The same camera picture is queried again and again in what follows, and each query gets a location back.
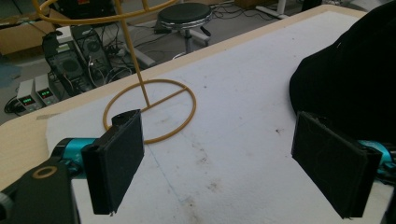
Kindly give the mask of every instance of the black cloth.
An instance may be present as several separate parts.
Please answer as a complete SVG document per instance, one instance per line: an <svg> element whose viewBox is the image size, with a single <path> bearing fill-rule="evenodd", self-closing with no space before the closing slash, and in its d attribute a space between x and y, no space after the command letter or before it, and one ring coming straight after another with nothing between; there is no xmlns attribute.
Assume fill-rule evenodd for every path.
<svg viewBox="0 0 396 224"><path fill-rule="evenodd" d="M294 111L327 117L360 140L396 144L396 2L377 7L290 79Z"/></svg>

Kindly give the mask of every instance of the stool leg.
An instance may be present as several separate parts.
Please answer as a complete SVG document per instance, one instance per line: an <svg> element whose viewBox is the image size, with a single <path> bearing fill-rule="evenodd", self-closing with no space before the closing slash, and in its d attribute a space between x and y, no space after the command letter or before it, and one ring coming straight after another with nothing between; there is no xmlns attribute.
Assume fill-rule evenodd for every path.
<svg viewBox="0 0 396 224"><path fill-rule="evenodd" d="M191 34L190 34L190 30L185 30L184 31L184 42L185 42L185 45L186 45L186 54L188 54L188 53L191 53L192 52L192 44L191 44L191 41L192 41L192 36L191 36Z"/></svg>

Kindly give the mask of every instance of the black stool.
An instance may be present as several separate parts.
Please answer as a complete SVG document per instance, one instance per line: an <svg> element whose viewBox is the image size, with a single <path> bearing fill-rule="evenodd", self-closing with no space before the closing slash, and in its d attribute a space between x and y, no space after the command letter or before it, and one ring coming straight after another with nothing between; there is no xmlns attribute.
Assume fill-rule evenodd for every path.
<svg viewBox="0 0 396 224"><path fill-rule="evenodd" d="M201 26L204 33L210 33L202 26L212 19L212 10L209 6L200 3L183 3L167 7L158 14L160 24L170 30L184 31L186 52L176 57L192 52L190 29Z"/></svg>

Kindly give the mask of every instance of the round stool seat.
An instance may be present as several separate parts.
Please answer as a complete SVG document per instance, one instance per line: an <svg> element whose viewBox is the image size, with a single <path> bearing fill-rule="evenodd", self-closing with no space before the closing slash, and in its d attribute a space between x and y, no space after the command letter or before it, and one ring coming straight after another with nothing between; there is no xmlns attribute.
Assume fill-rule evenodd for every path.
<svg viewBox="0 0 396 224"><path fill-rule="evenodd" d="M186 30L208 23L212 17L209 6L200 3L176 4L158 14L161 25L168 29Z"/></svg>

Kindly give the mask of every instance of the floor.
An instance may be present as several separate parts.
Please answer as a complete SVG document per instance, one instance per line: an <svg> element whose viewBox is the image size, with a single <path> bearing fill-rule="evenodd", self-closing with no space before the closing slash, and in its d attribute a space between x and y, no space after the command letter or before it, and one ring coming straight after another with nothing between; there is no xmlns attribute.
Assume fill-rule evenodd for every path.
<svg viewBox="0 0 396 224"><path fill-rule="evenodd" d="M355 0L344 3L328 0L325 4L335 4L341 7L369 11L385 2L387 0ZM288 0L285 15L292 16L299 13L301 7L302 2L300 0ZM213 20L205 25L206 30L211 33L209 45L278 21L278 19L257 10L244 10L235 6L233 2L213 6L213 8ZM269 6L269 8L276 9L276 5ZM129 26L130 35L137 50L150 57L156 64L165 63L184 51L184 38L178 32L156 35L154 34L155 24L155 21L149 21L139 25L131 25ZM118 32L118 27L116 24L111 24L104 30L102 28L96 29L100 34L103 31L102 38L105 46L115 46L114 43L117 43L116 47L122 49L123 38L121 32ZM194 40L193 47L194 49L204 48L205 42ZM124 54L124 51L121 50L119 51L119 56L115 55L111 58L111 62L114 66L130 65L129 54ZM10 107L7 106L7 103L17 95L19 84L24 80L47 74L48 72L50 72L50 67L44 56L37 56L18 62L10 62L4 57L0 59L0 96L2 107L4 108L4 111L0 113L0 124L27 113L9 111ZM62 90L63 87L60 84L57 84L57 87L62 92L63 99L69 98L67 93Z"/></svg>

